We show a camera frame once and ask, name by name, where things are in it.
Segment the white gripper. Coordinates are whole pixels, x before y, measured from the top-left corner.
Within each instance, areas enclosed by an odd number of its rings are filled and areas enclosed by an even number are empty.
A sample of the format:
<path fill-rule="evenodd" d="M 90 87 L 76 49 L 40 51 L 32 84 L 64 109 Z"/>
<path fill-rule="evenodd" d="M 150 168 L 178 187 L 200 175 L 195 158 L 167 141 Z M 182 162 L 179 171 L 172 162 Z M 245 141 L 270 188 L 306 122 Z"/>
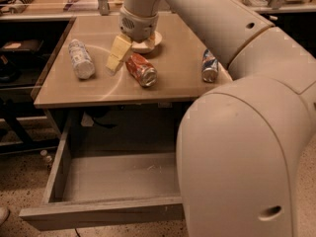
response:
<path fill-rule="evenodd" d="M 125 7 L 119 11 L 119 28 L 122 34 L 115 37 L 106 68 L 116 74 L 132 54 L 132 41 L 141 42 L 142 48 L 155 47 L 155 30 L 158 15 L 140 17 L 130 13 Z"/>

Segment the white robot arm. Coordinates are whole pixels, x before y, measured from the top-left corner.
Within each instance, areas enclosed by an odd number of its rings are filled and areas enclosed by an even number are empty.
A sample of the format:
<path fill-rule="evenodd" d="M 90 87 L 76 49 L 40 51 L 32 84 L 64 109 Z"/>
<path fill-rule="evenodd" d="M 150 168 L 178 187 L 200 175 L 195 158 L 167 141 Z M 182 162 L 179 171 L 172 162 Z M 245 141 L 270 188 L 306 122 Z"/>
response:
<path fill-rule="evenodd" d="M 199 97 L 177 138 L 190 237 L 296 237 L 296 173 L 315 132 L 315 59 L 236 0 L 124 0 L 129 42 L 155 30 L 166 1 L 230 69 L 232 82 Z"/>

